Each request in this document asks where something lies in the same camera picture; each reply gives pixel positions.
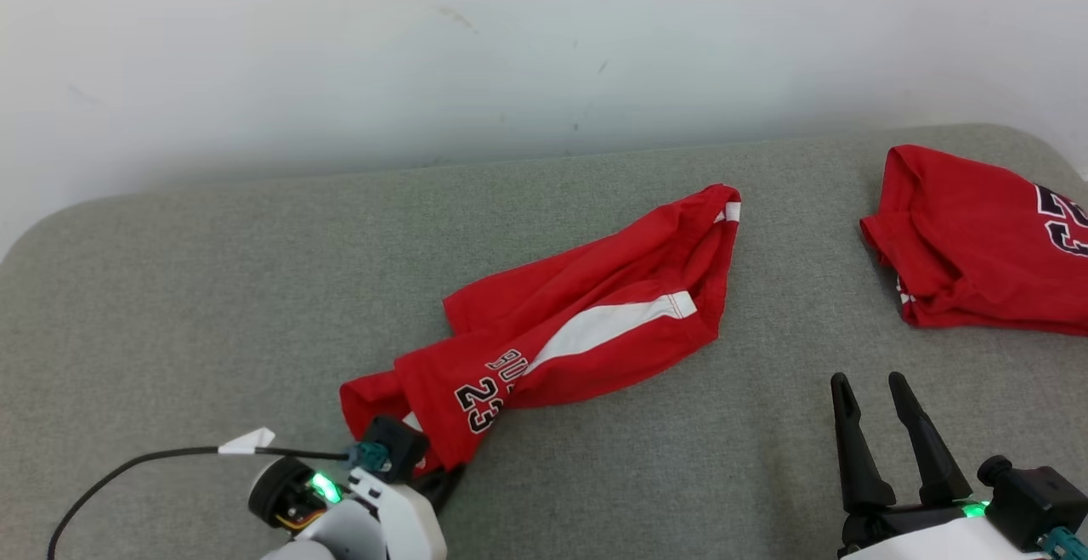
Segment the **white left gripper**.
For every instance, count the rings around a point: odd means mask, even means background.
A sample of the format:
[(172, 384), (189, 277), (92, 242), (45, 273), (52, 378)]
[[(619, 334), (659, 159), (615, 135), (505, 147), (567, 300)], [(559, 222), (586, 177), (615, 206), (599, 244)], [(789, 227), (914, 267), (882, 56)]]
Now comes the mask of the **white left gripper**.
[(447, 560), (448, 547), (438, 514), (462, 481), (466, 464), (441, 466), (408, 485), (390, 484), (354, 468), (345, 510), (343, 560)]

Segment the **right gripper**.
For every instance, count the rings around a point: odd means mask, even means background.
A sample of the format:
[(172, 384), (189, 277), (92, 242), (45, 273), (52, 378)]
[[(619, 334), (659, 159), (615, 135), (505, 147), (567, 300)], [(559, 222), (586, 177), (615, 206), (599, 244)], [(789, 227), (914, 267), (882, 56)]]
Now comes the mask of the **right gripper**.
[[(974, 494), (955, 457), (912, 390), (905, 374), (891, 371), (887, 385), (898, 419), (908, 432), (920, 474), (920, 502), (928, 508), (967, 501)], [(881, 478), (860, 428), (860, 405), (843, 371), (830, 379), (841, 498), (846, 513), (881, 510), (897, 502)], [(1046, 560), (1044, 552), (1021, 552), (984, 517), (989, 501), (970, 502), (955, 520), (897, 535), (841, 560)]]

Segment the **red shorts with white stripe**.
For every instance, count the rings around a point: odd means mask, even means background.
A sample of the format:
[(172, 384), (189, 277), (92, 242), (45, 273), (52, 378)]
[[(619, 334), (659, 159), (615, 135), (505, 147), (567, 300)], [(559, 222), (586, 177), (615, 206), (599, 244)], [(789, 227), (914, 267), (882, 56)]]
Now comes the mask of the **red shorts with white stripe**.
[(430, 440), (418, 473), (462, 466), (505, 410), (574, 405), (673, 368), (718, 339), (741, 202), (713, 184), (452, 293), (450, 338), (341, 386), (348, 430), (400, 418)]

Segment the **grey fabric sofa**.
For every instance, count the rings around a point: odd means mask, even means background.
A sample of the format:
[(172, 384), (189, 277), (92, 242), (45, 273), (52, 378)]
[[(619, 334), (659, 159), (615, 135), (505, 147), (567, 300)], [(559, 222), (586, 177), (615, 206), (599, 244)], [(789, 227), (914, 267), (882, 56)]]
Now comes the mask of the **grey fabric sofa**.
[(834, 560), (836, 371), (899, 501), (920, 480), (890, 371), (968, 478), (1005, 455), (1088, 493), (1088, 337), (901, 319), (860, 235), (898, 144), (1088, 206), (1048, 144), (968, 125), (235, 182), (57, 212), (0, 262), (0, 560), (46, 559), (71, 503), (136, 455), (262, 426), (342, 451), (342, 383), (447, 337), (447, 294), (716, 182), (743, 201), (719, 339), (629, 389), (500, 416), (440, 514), (452, 560)]

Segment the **red shirt with white sleeves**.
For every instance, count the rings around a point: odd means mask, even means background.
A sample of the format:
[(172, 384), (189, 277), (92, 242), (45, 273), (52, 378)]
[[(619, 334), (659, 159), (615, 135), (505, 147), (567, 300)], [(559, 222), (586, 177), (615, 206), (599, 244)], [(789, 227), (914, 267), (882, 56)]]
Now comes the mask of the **red shirt with white sleeves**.
[(1088, 337), (1088, 212), (1004, 167), (918, 145), (889, 150), (860, 231), (893, 270), (914, 327)]

